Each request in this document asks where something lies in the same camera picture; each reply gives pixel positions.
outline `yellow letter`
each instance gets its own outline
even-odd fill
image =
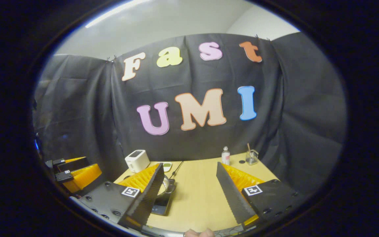
[[[182,62],[179,48],[169,47],[159,52],[160,58],[158,59],[159,67],[166,67],[169,65],[178,65]]]
[[[125,59],[124,60],[125,69],[124,69],[124,76],[122,77],[122,80],[126,81],[126,80],[134,78],[136,74],[135,72],[133,72],[133,68],[135,68],[137,71],[140,68],[140,60],[143,60],[145,58],[146,58],[146,53],[142,52]]]
[[[182,120],[184,124],[181,129],[184,131],[192,130],[196,127],[192,122],[191,115],[200,126],[206,123],[207,114],[210,115],[207,124],[209,126],[217,126],[226,123],[221,109],[221,95],[223,90],[210,89],[204,96],[203,105],[200,105],[191,93],[182,93],[175,97],[175,101],[181,105]]]

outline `glass cup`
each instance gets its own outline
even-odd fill
[[[258,152],[256,150],[248,150],[246,152],[245,161],[248,165],[254,165],[258,162]]]

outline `person's hand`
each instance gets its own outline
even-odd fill
[[[215,237],[215,234],[209,228],[207,228],[207,230],[205,230],[204,232],[202,232],[200,234],[198,234],[197,232],[195,232],[192,229],[189,229],[188,231],[186,231],[184,233],[184,236],[185,237]]]

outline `pink letter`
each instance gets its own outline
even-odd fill
[[[155,109],[159,111],[159,116],[161,118],[161,126],[155,127],[152,124],[152,120],[150,119],[150,106],[142,105],[137,108],[137,112],[140,114],[141,122],[143,123],[143,127],[151,135],[163,135],[169,131],[169,121],[167,120],[167,102],[159,102],[155,104]]]
[[[199,47],[201,54],[200,57],[205,60],[218,60],[223,56],[223,53],[218,49],[218,44],[216,42],[204,42]]]

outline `peach letter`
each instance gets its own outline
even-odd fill
[[[133,72],[133,68],[135,68],[137,71],[140,68],[140,60],[143,60],[145,58],[146,58],[146,53],[142,52],[125,59],[124,60],[125,69],[124,69],[124,76],[122,77],[122,80],[126,81],[126,80],[134,78],[136,74],[135,72]]]
[[[245,49],[246,56],[249,58],[249,60],[259,63],[263,60],[261,56],[257,56],[255,53],[256,50],[258,50],[258,47],[255,45],[252,45],[251,42],[243,42],[239,44],[239,47],[243,47]]]
[[[181,129],[184,131],[192,130],[196,124],[192,122],[191,115],[200,126],[206,123],[207,114],[210,115],[207,124],[209,126],[217,126],[226,123],[221,109],[221,95],[223,90],[210,89],[204,96],[203,105],[200,105],[191,93],[182,93],[175,97],[175,101],[181,105],[182,120],[184,124]]]

